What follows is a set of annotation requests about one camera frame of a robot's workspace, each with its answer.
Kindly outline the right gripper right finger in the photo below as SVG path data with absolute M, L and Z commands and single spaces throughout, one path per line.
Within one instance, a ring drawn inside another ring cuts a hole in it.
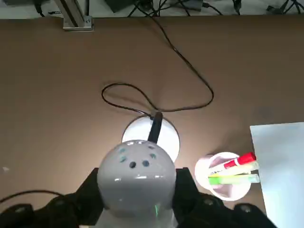
M 227 208 L 218 197 L 199 192 L 188 168 L 176 169 L 173 212 L 179 228 L 274 228 L 255 205 Z

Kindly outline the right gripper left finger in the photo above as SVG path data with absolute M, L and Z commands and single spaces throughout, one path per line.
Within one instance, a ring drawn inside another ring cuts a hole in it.
M 29 203 L 19 203 L 0 213 L 2 228 L 79 228 L 94 226 L 104 204 L 97 185 L 98 168 L 94 168 L 80 187 L 73 193 L 61 194 L 50 190 L 26 190 L 0 200 L 27 194 L 50 194 L 55 197 L 44 207 L 34 209 Z

